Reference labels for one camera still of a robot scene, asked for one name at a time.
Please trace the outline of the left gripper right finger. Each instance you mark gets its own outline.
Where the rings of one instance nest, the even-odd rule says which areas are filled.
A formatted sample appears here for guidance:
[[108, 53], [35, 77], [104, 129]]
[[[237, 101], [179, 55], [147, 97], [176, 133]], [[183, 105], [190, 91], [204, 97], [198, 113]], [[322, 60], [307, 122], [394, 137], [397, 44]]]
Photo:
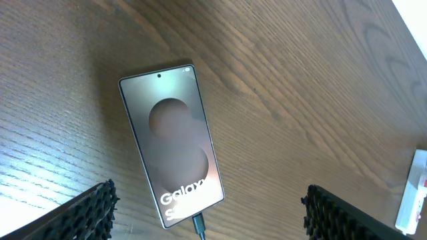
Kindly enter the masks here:
[[304, 229], [310, 239], [410, 240], [318, 185], [301, 198], [306, 208]]

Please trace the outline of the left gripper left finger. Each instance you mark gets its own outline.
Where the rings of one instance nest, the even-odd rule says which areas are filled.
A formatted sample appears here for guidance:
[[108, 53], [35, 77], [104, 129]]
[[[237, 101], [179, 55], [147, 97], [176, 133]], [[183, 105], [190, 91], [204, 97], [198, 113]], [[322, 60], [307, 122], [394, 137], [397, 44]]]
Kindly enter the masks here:
[[115, 183], [98, 183], [2, 240], [108, 240], [113, 229]]

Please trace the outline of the Galaxy smartphone with brown screen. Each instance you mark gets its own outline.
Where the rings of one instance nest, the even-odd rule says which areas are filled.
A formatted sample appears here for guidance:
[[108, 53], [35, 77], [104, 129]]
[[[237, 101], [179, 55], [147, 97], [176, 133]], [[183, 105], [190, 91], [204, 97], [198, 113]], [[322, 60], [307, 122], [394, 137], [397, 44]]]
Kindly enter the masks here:
[[118, 86], [163, 228], [223, 201], [195, 67], [124, 77]]

